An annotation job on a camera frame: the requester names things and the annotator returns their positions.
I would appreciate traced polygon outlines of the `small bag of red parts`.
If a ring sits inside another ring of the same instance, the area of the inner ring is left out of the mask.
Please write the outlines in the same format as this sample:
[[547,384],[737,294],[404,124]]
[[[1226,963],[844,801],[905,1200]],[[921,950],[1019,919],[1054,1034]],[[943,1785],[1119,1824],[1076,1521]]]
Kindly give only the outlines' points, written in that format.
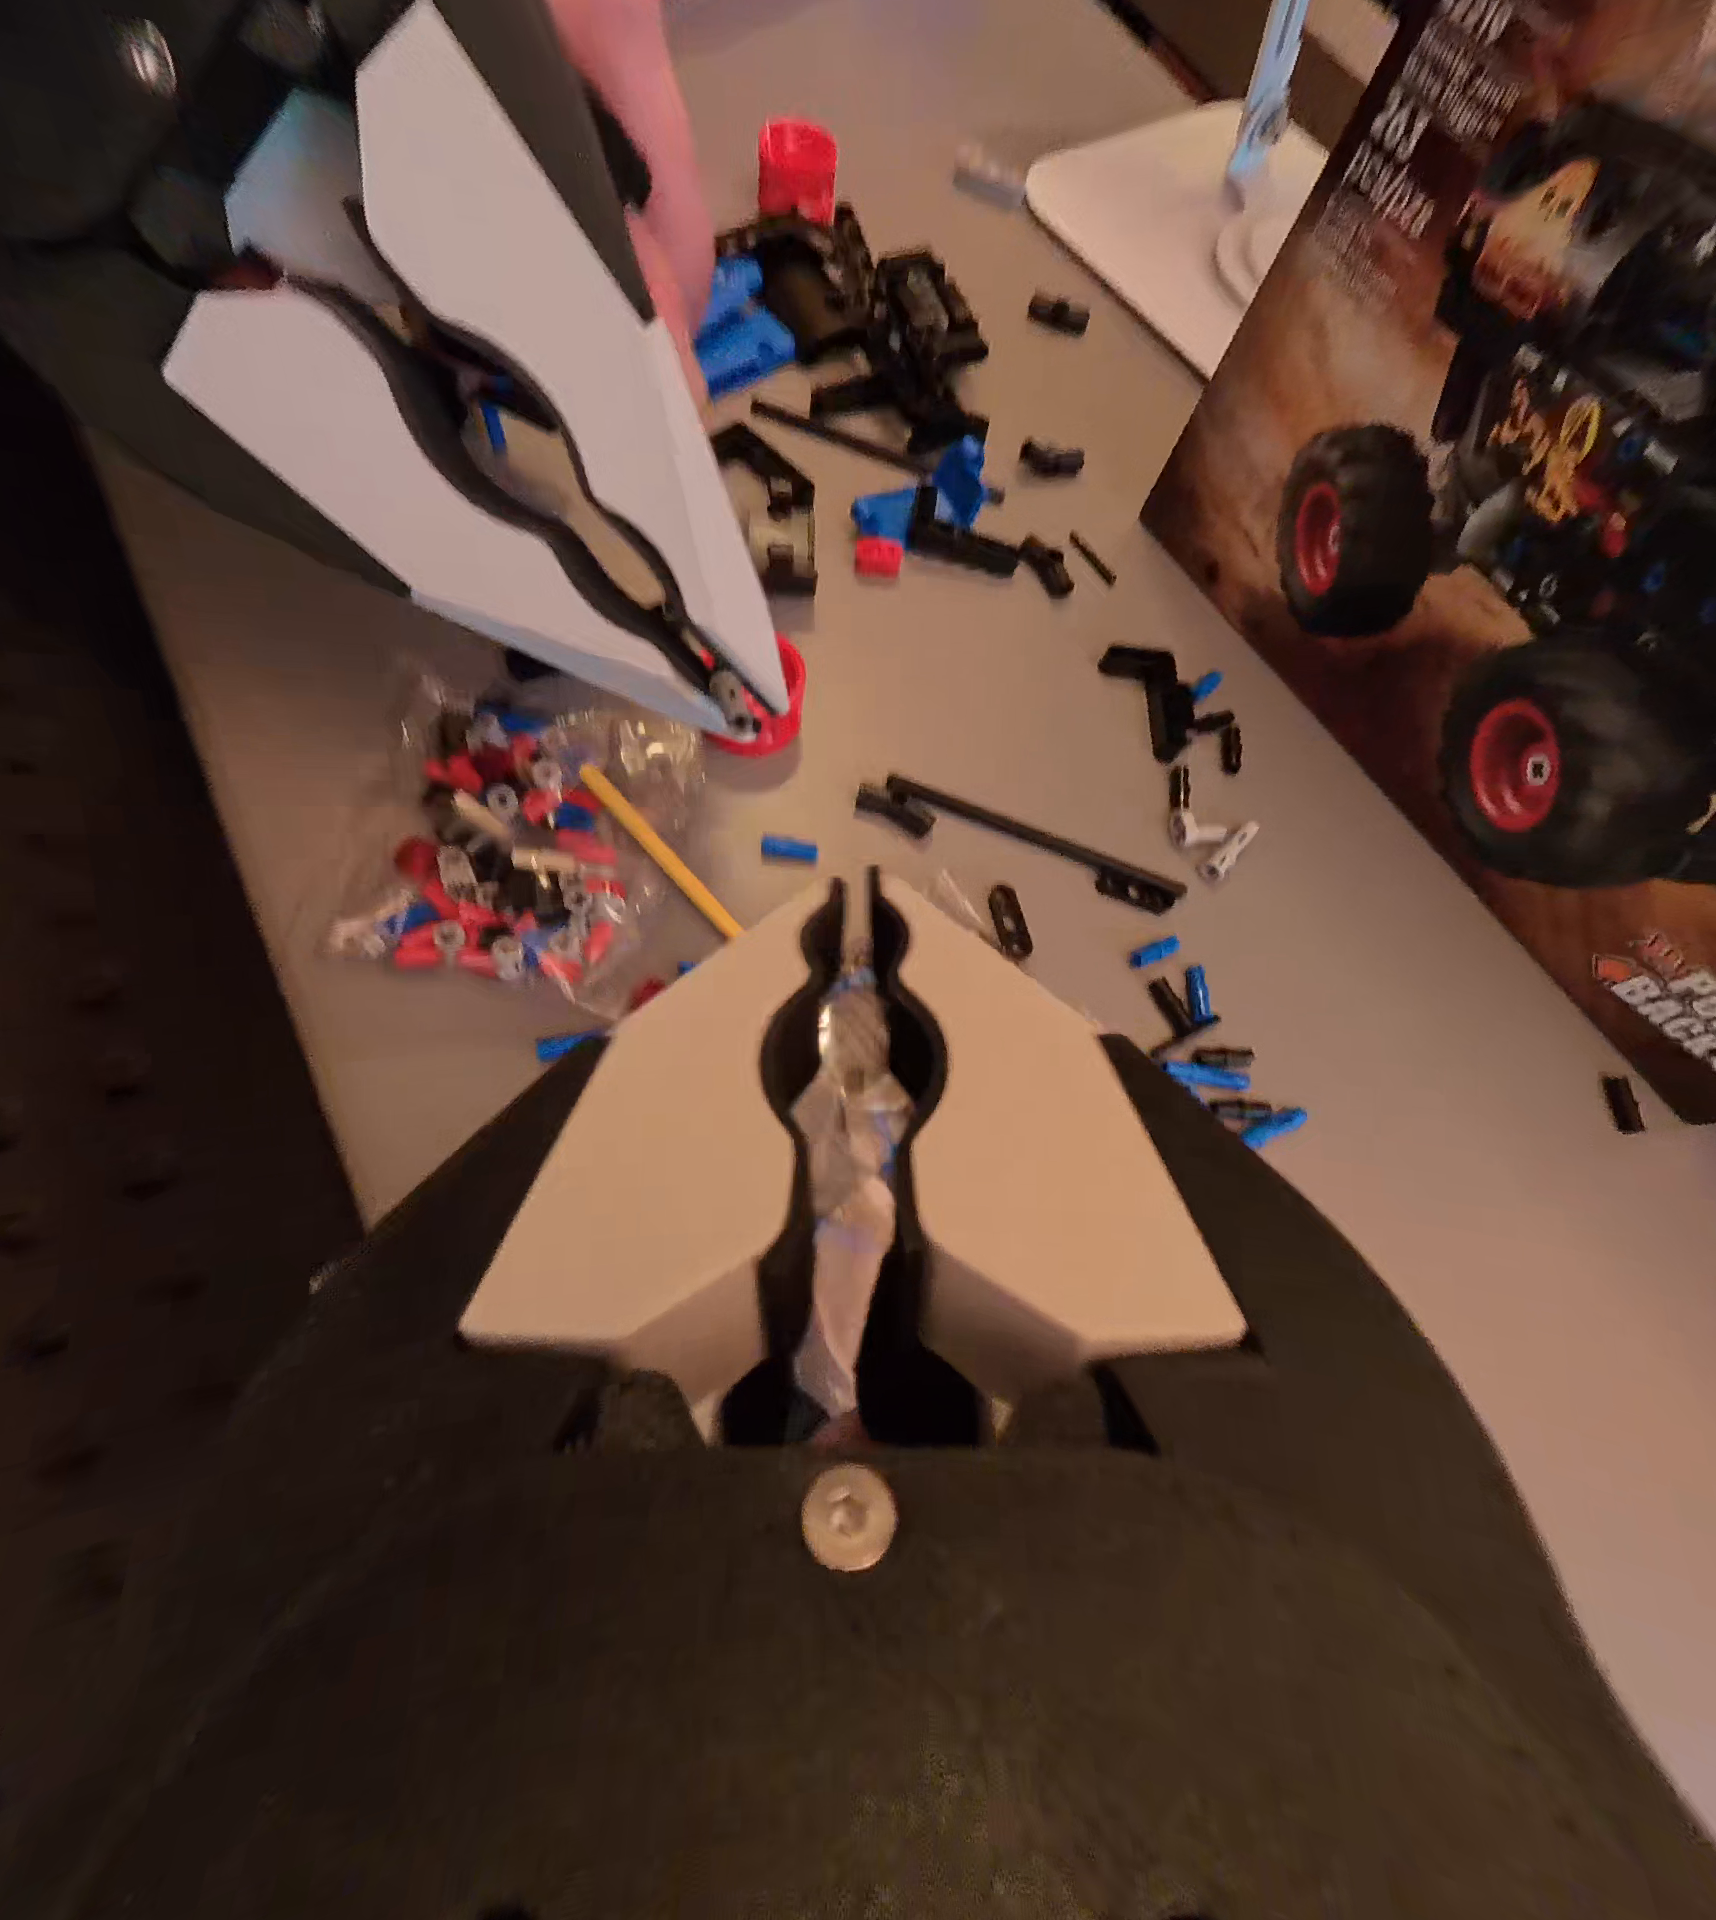
[[678,844],[698,816],[708,745],[689,722],[555,680],[472,687],[415,671],[352,791],[321,950],[618,1016],[678,889],[588,774]]

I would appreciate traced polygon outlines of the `long black axle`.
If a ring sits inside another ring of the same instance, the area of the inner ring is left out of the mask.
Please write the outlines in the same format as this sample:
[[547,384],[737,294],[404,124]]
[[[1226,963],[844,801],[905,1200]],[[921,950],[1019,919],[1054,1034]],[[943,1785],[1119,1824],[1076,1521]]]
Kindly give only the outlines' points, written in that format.
[[1054,828],[1040,828],[1034,822],[1024,822],[1007,812],[999,812],[996,808],[985,808],[977,801],[967,801],[961,797],[950,797],[948,791],[931,789],[924,779],[888,774],[885,789],[890,789],[896,797],[917,798],[934,816],[946,816],[948,820],[969,822],[969,825],[990,832],[1007,843],[1019,843],[1024,847],[1051,852],[1054,858],[1087,871],[1091,878],[1091,883],[1095,883],[1097,869],[1126,869],[1126,871],[1139,871],[1139,874],[1156,874],[1158,881],[1170,881],[1170,883],[1187,883],[1187,881],[1176,881],[1176,878],[1142,869],[1139,863],[1123,862],[1123,858],[1097,850],[1087,843],[1061,837]]

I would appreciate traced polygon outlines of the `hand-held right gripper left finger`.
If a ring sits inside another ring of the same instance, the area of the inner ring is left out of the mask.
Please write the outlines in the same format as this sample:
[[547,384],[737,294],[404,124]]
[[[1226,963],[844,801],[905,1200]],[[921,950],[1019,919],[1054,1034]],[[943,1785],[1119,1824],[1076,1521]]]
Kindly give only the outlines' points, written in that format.
[[783,1016],[842,967],[847,883],[819,881],[586,1046],[579,1092],[459,1321],[469,1352],[603,1363],[678,1383],[701,1433],[787,1336],[758,1267],[810,1226]]

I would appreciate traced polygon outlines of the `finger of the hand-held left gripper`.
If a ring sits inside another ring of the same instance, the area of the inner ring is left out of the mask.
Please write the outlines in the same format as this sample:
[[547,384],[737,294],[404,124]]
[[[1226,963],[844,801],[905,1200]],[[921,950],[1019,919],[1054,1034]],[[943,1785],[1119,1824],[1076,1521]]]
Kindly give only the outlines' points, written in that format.
[[732,667],[664,564],[588,495],[559,512],[488,474],[431,365],[358,294],[304,277],[199,294],[166,380],[419,609],[732,732]]
[[590,500],[647,537],[698,645],[768,711],[774,619],[544,2],[413,2],[358,71],[367,225],[442,319],[536,380]]

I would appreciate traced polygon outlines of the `dark long axle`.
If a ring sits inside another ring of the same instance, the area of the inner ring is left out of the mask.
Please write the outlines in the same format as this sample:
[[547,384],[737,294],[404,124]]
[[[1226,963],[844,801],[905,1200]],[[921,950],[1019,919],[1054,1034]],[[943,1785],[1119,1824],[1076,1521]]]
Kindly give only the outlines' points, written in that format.
[[768,399],[752,399],[751,416],[764,420],[767,424],[779,424],[787,433],[796,433],[802,438],[812,438],[814,443],[836,447],[854,457],[870,460],[871,465],[905,470],[921,483],[931,480],[931,474],[934,474],[931,457],[921,457],[921,454],[913,454],[911,449],[882,443],[866,433],[855,433],[855,431],[832,424],[829,420],[814,420],[810,415],[802,415],[793,405],[779,405]]

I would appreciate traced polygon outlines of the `yellow axle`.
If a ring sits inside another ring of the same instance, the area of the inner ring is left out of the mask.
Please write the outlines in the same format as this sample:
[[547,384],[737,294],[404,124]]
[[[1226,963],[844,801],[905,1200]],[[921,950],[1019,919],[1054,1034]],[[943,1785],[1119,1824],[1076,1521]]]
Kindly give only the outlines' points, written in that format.
[[586,762],[582,786],[598,798],[618,828],[643,850],[643,855],[672,883],[672,889],[686,900],[701,919],[732,943],[745,935],[743,924],[727,910],[701,878],[686,863],[686,858],[651,825],[637,804],[618,789],[614,779],[595,762]]

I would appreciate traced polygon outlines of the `pile of small loose pins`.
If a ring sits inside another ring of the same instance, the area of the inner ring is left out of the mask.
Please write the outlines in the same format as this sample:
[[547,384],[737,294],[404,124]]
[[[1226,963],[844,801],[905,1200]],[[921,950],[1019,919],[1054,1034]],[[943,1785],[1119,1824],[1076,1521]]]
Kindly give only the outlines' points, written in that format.
[[1268,1092],[1256,1046],[1225,1022],[1207,967],[1180,959],[1177,938],[1149,940],[1126,957],[1158,1016],[1146,1055],[1229,1138],[1252,1150],[1291,1141],[1311,1124],[1304,1104]]

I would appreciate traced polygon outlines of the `large clear bag of pins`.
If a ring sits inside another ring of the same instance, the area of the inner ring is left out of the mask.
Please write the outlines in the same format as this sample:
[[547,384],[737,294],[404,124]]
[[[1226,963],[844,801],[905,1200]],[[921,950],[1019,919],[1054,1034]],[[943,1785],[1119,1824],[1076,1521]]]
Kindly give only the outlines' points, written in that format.
[[896,1230],[893,1164],[913,1097],[890,1068],[871,957],[844,963],[819,1011],[814,1078],[800,1122],[810,1164],[810,1319],[790,1363],[814,1437],[860,1433],[860,1340]]

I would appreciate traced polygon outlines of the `black beam chassis assembly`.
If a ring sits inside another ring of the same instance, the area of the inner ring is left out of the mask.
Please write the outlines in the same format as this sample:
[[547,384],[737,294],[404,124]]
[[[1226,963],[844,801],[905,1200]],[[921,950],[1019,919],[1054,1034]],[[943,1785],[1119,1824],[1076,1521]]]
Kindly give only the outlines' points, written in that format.
[[875,255],[858,213],[836,201],[827,221],[758,213],[716,239],[720,267],[760,267],[764,312],[793,339],[796,363],[855,361],[858,372],[810,391],[805,416],[832,427],[890,415],[907,431],[902,460],[925,468],[988,420],[959,396],[961,373],[988,357],[976,309],[928,250]]

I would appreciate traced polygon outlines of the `red wheel hub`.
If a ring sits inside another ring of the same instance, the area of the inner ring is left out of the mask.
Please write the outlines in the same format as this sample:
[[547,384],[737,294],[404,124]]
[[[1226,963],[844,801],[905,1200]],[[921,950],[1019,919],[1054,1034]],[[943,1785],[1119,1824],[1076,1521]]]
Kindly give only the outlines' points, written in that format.
[[786,711],[774,711],[774,707],[768,707],[755,692],[755,687],[747,687],[745,714],[755,722],[752,732],[745,737],[729,732],[704,732],[704,739],[716,751],[737,759],[771,759],[786,752],[796,743],[805,714],[806,660],[786,630],[774,634],[774,646],[783,668],[783,684],[787,692]]
[[764,220],[836,220],[839,144],[819,121],[771,117],[755,144],[755,209]]

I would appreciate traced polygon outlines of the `black bent beam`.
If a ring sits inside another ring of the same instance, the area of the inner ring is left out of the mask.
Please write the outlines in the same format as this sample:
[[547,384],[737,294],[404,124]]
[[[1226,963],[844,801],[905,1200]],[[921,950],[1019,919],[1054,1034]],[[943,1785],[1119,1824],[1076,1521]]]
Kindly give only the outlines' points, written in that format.
[[965,565],[996,579],[1013,579],[1024,564],[1019,544],[980,537],[973,526],[946,519],[943,495],[931,485],[921,485],[913,495],[905,548],[907,556]]

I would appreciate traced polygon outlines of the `white stand base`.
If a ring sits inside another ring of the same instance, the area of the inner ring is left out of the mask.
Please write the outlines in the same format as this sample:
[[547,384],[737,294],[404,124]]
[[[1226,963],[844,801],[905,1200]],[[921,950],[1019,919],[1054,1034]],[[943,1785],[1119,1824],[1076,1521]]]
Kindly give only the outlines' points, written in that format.
[[1243,128],[1243,102],[1203,102],[1027,173],[1034,220],[1206,382],[1329,159],[1283,121],[1254,173],[1233,177]]

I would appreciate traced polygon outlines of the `dark perforated panel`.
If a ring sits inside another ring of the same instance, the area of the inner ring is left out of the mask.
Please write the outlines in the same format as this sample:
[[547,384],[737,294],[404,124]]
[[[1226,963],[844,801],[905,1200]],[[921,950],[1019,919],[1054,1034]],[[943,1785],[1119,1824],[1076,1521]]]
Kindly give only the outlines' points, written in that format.
[[0,1861],[358,1233],[95,464],[0,340]]

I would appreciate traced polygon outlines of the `blue curved shell panel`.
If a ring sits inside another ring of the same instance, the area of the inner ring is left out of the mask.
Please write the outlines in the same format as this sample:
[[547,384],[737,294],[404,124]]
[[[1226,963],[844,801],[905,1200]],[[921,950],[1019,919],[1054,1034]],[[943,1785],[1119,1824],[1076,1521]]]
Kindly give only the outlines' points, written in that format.
[[710,401],[722,401],[800,363],[793,331],[764,304],[764,267],[755,255],[743,251],[718,263],[694,354]]

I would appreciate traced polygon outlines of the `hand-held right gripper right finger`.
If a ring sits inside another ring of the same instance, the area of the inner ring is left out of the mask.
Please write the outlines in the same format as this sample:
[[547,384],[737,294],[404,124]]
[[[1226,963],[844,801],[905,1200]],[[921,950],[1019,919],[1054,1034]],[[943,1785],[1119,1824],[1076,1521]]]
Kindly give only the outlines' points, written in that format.
[[984,1437],[993,1403],[1095,1367],[1238,1352],[1246,1314],[1108,1034],[879,869],[870,932],[913,1097],[866,1323],[870,1437]]

